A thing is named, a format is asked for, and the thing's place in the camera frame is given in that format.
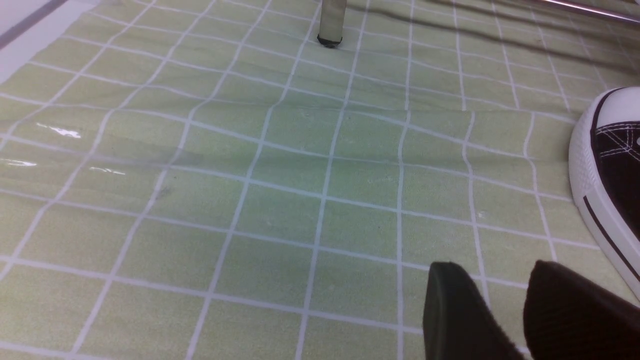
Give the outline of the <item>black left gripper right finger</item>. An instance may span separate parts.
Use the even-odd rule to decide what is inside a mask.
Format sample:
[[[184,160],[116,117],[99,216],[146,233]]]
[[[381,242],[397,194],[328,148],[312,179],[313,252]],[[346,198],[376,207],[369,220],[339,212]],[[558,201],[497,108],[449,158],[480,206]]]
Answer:
[[[640,309],[567,268],[537,260],[523,308],[535,360],[637,360]]]

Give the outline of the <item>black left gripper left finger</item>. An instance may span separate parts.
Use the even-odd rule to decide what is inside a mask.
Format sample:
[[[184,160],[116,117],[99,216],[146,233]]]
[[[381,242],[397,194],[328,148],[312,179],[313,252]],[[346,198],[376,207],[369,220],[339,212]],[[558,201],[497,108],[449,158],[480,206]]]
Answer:
[[[454,262],[432,262],[423,306],[427,360],[523,360],[473,278]]]

